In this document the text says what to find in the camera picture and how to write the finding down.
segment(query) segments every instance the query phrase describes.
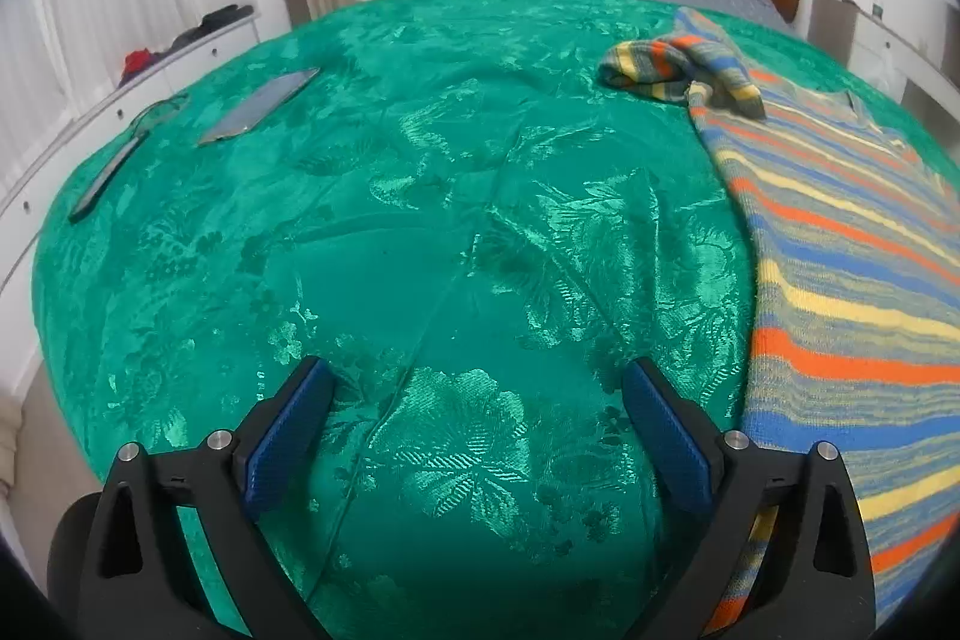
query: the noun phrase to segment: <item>metal screw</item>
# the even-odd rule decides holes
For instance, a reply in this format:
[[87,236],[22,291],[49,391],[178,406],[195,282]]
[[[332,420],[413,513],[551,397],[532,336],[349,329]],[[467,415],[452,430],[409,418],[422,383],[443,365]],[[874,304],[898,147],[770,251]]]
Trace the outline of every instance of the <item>metal screw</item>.
[[216,432],[210,434],[206,439],[206,447],[213,448],[215,451],[222,451],[227,445],[230,444],[230,441],[233,439],[233,434],[227,432],[226,429],[217,429]]
[[122,445],[120,450],[117,451],[117,458],[120,461],[133,461],[137,454],[140,453],[140,446],[136,442],[128,442],[126,445]]
[[730,429],[723,435],[723,442],[726,442],[734,451],[742,451],[750,444],[750,437],[737,429]]
[[817,453],[819,453],[820,456],[825,458],[827,461],[833,461],[834,458],[837,458],[837,456],[840,455],[840,451],[837,450],[837,446],[832,442],[827,442],[827,440],[817,443]]

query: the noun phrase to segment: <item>green satin fabric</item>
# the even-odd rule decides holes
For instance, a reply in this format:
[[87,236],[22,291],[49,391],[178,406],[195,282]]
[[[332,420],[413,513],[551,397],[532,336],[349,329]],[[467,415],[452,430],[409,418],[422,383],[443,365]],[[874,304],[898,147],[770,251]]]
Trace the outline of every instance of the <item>green satin fabric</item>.
[[[81,165],[41,234],[34,302],[97,474],[128,440],[164,451],[235,426],[323,356],[333,410],[261,528],[335,638],[620,637],[690,530],[664,516],[619,372],[652,355],[731,426],[752,317],[746,230],[685,108],[594,79],[608,47],[672,13],[360,4],[192,86],[70,226],[122,140]],[[714,19],[774,71],[854,86],[803,43]],[[309,67],[256,130],[197,148]],[[240,626],[184,518],[217,614]]]

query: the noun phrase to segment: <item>flower motif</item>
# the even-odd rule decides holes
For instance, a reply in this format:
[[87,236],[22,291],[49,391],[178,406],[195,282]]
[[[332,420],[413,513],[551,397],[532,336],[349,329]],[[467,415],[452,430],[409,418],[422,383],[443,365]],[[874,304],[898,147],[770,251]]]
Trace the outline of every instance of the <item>flower motif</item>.
[[267,342],[275,345],[274,358],[286,366],[291,359],[301,360],[304,343],[296,338],[296,326],[289,321],[283,321],[267,336]]
[[529,475],[523,403],[481,369],[448,377],[417,369],[403,399],[371,439],[368,467],[399,470],[405,501],[440,517],[470,517],[505,537],[520,515],[512,487]]

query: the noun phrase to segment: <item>bed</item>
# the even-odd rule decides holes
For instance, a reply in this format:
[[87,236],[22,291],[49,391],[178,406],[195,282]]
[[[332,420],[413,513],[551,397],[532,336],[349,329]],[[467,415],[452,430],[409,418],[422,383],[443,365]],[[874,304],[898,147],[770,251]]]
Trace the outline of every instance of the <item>bed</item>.
[[[770,2],[792,20],[798,0]],[[94,471],[129,440],[234,426],[320,355],[341,378],[331,416],[261,528],[333,637],[621,637],[691,530],[664,509],[619,370],[653,355],[727,429],[754,311],[746,227],[685,110],[596,81],[612,44],[666,32],[675,7],[359,4],[191,86],[68,226],[123,139],[78,167],[40,237],[34,306]],[[855,91],[960,186],[916,121],[829,57],[711,14],[766,68]],[[322,71],[256,132],[197,148],[299,68]]]

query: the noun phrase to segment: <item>beige floor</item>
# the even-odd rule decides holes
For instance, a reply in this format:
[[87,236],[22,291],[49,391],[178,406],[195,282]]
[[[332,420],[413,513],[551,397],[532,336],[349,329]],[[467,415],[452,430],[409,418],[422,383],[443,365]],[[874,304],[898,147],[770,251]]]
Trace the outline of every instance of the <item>beige floor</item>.
[[56,523],[73,501],[100,490],[56,405],[46,369],[23,403],[16,442],[16,485],[10,492],[13,525],[27,561],[46,593],[47,552]]

